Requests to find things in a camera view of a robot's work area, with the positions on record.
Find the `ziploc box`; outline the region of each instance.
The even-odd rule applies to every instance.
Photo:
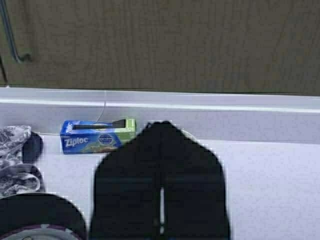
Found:
[[[64,154],[107,153],[136,137],[136,121],[67,120],[63,123],[60,137]]]

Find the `metal handle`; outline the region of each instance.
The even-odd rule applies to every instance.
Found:
[[[0,14],[1,14],[2,22],[3,22],[3,26],[4,26],[4,32],[5,32],[7,41],[9,43],[9,47],[10,47],[10,51],[11,51],[11,55],[12,55],[13,59],[18,64],[31,61],[30,54],[27,53],[23,56],[19,56],[19,54],[18,54],[18,50],[17,50],[16,44],[15,44],[14,34],[12,32],[10,19],[9,19],[9,15],[8,15],[6,0],[0,0]]]

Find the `black round object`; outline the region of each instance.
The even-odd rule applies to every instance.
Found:
[[[66,199],[49,193],[22,193],[0,199],[0,236],[34,225],[55,225],[87,239],[86,222]]]
[[[41,155],[42,150],[44,148],[44,142],[42,138],[31,132],[31,136],[24,143],[22,147],[22,161],[25,164],[33,164],[36,162],[38,157]]]

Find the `gray patterned fabric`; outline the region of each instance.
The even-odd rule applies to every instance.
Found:
[[[23,164],[22,147],[31,136],[27,125],[0,129],[0,199],[15,194],[43,192],[40,172]]]

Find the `wooden panel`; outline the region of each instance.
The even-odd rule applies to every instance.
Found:
[[[318,0],[10,0],[9,82],[320,96]]]

